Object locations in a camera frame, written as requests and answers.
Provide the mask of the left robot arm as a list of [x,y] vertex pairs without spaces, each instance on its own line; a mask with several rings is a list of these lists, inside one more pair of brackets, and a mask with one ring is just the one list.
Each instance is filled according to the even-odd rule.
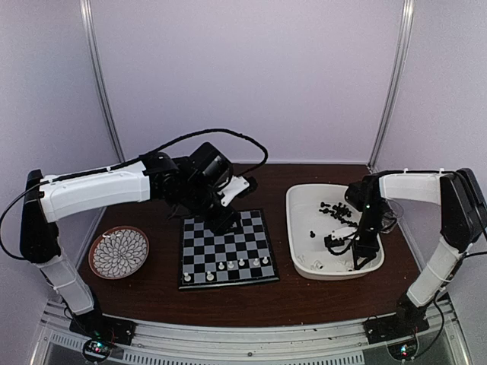
[[22,207],[20,253],[36,265],[80,316],[81,327],[94,338],[109,331],[109,320],[72,263],[64,258],[56,225],[64,217],[129,202],[164,200],[202,217],[214,234],[226,233],[237,220],[231,202],[249,183],[235,176],[231,162],[206,142],[188,157],[163,152],[140,157],[124,167],[84,171],[72,177],[44,177],[30,172]]

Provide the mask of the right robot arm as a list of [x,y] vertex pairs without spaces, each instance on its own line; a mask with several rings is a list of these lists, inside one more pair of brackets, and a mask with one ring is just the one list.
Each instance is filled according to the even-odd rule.
[[387,170],[349,184],[344,198],[361,217],[350,239],[354,266],[375,258],[377,236],[391,202],[406,209],[414,240],[431,255],[419,276],[398,299],[390,319],[395,335],[407,335],[454,278],[471,246],[486,234],[486,202],[469,168],[453,171]]

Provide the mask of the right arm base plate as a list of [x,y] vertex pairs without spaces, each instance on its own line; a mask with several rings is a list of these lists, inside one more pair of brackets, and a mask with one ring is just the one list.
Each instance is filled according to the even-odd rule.
[[369,344],[413,336],[430,328],[426,319],[408,324],[401,322],[396,316],[369,318],[363,322],[363,326]]

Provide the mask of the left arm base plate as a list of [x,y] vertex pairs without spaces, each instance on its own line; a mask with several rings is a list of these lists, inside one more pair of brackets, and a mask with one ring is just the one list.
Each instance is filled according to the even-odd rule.
[[105,316],[96,311],[72,316],[69,330],[110,344],[130,345],[136,323],[127,319]]

